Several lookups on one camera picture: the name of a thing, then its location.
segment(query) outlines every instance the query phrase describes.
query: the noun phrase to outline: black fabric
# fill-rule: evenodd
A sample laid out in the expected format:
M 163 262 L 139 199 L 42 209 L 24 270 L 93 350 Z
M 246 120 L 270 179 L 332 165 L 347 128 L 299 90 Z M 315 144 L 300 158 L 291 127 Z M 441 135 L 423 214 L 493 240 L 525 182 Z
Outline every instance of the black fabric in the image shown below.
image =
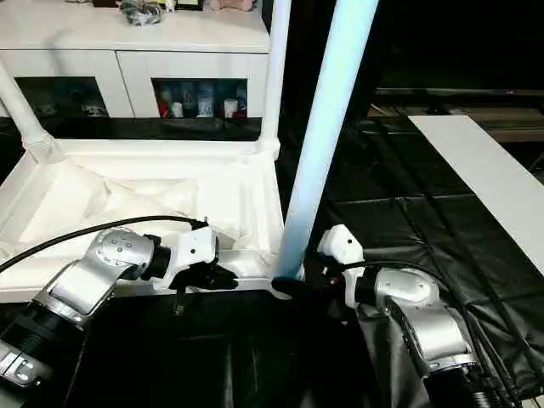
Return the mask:
M 376 406 L 360 332 L 320 316 L 267 292 L 117 299 L 67 406 Z

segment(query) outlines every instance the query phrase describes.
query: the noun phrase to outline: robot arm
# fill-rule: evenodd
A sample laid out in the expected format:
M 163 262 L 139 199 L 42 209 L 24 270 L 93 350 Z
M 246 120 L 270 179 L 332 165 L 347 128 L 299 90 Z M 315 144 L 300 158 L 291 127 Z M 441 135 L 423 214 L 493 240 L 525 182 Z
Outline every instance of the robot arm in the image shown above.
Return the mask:
M 49 379 L 77 350 L 88 322 L 120 279 L 168 279 L 191 265 L 214 264 L 217 236 L 209 226 L 180 234 L 173 247 L 129 229 L 100 232 L 84 256 L 66 265 L 0 334 L 0 378 L 18 388 Z
M 344 225 L 323 235 L 318 252 L 338 264 L 364 264 L 362 246 Z M 399 323 L 434 406 L 503 406 L 495 378 L 483 373 L 431 275 L 418 269 L 359 266 L 344 270 L 343 278 L 347 306 L 372 304 Z

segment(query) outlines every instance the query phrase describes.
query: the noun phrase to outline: white cabinet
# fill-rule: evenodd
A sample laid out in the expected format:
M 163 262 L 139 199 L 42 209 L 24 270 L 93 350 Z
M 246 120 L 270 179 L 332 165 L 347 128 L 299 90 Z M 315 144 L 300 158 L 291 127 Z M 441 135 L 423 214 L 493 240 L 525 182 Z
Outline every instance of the white cabinet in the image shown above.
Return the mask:
M 39 88 L 51 90 L 51 100 L 59 93 L 59 82 L 71 81 L 85 88 L 92 99 L 89 104 L 104 106 L 110 117 L 133 117 L 122 74 L 114 51 L 97 50 L 0 50 L 0 58 L 8 72 L 20 82 L 23 93 L 33 105 L 35 93 L 25 85 L 30 81 Z M 0 116 L 8 116 L 0 105 Z
M 136 117 L 159 117 L 154 82 L 160 80 L 221 80 L 246 82 L 248 117 L 262 117 L 267 54 L 117 52 Z

